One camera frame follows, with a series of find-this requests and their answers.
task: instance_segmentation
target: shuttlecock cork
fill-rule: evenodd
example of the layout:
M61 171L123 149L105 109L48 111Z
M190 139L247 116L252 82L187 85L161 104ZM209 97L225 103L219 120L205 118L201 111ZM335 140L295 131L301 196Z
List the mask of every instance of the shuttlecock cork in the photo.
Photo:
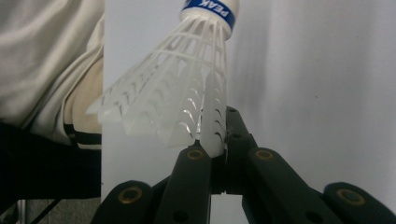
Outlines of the shuttlecock cork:
M155 134L168 147L195 140L222 154L225 126L225 40L237 0L188 0L181 23L143 61L88 109L100 122L119 121L129 135Z

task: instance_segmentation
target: white cloth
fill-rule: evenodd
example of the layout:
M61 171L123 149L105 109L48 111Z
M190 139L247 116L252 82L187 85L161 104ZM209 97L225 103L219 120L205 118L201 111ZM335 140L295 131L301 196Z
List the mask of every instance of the white cloth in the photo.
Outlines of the white cloth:
M103 54L103 0L0 0L0 121L70 144L64 98Z

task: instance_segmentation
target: white plastic shuttlecock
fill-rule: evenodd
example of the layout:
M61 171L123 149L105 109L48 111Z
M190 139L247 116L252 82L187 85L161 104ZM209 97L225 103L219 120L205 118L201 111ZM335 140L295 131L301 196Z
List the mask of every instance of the white plastic shuttlecock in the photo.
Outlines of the white plastic shuttlecock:
M120 121L129 135L156 134L168 147L196 139L209 156L224 148L225 40L237 0L188 0L182 22L142 63L88 109L100 122Z

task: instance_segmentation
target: blue label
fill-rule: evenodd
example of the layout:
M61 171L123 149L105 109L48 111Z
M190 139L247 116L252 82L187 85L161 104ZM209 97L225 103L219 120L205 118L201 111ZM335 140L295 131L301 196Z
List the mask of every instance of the blue label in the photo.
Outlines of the blue label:
M231 10L218 0L187 0L183 10L190 7L200 7L221 16L233 29L235 16Z

